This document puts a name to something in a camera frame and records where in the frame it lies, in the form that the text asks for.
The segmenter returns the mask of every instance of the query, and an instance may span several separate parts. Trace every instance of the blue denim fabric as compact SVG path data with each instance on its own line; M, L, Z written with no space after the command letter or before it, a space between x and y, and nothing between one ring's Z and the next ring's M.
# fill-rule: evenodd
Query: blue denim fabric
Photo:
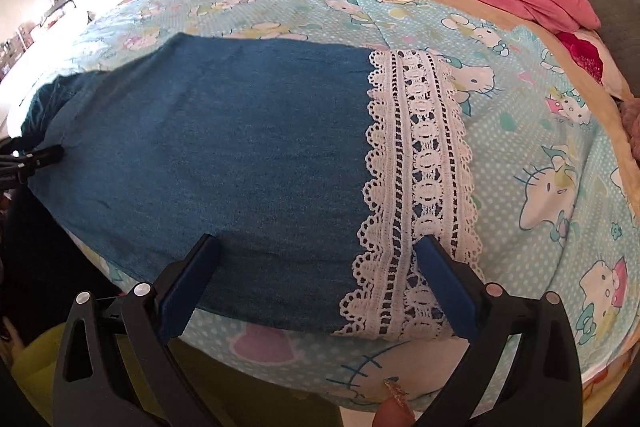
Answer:
M42 145L66 155L31 190L136 279L153 280L211 233L223 261L201 308L337 330L369 215L369 54L179 34L117 70L58 78L23 131L46 128Z

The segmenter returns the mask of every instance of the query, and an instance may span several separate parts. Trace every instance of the light blue polka dot fabric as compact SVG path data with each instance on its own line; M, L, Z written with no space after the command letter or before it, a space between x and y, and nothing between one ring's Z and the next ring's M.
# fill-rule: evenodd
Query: light blue polka dot fabric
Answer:
M512 295L561 295L584 379L612 360L635 330L639 233L610 140L529 29L503 31L430 1L135 0L92 23L34 90L56 73L115 68L176 32L438 55L452 72L465 115L487 280ZM134 283L107 261L100 266L123 289ZM322 393L346 407L374 407L383 378L398 377L414 407L423 409L443 384L410 383L415 375L406 361L431 353L416 344L423 341L273 330L200 310L183 338L257 378ZM510 341L481 409L497 397L516 344ZM446 359L433 353L425 373Z

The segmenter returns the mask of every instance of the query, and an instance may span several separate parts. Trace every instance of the yellow-green fabric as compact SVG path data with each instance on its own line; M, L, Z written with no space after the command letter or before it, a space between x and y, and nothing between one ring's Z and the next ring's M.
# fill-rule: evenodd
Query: yellow-green fabric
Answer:
M64 326L46 331L27 346L11 371L31 404L49 424L53 376ZM119 336L118 346L142 407L162 417L129 339ZM249 377L177 339L169 347L193 388L223 427L342 427L339 409L319 396Z

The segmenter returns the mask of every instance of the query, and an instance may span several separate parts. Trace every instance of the blue clamp pad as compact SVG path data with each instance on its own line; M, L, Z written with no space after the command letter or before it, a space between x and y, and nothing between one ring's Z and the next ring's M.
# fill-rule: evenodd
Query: blue clamp pad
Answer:
M480 333L484 285L465 263L452 260L433 235L414 245L418 267L456 336L473 343Z
M171 263L154 287L158 292L158 338L166 344L184 333L213 272L220 264L220 241L205 234L183 261Z

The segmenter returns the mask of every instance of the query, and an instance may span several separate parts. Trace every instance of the black clamp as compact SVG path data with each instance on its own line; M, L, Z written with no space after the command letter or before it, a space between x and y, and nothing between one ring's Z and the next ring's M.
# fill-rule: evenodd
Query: black clamp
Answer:
M432 235L414 251L454 333L470 343L416 427L580 427L580 365L559 295L526 299L496 283L484 285ZM511 335L521 337L502 391L491 410L471 418Z
M26 185L37 169L58 163L64 153L61 145L54 145L19 156L0 155L0 190Z
M571 326L558 294L513 297L484 285L428 236L415 245L420 270L449 319L470 346L416 427L580 427L582 385ZM76 298L66 323L54 377L54 427L219 427L187 382L169 339L182 334L220 263L220 244L204 235L188 256L155 283L124 297ZM129 335L166 420L140 407L114 335ZM471 418L511 335L521 335L494 407Z
M55 427L220 427L184 377L167 342L184 331L220 263L219 241L203 235L183 261L121 297L77 295L60 346L53 386ZM129 336L166 420L145 412L116 344Z

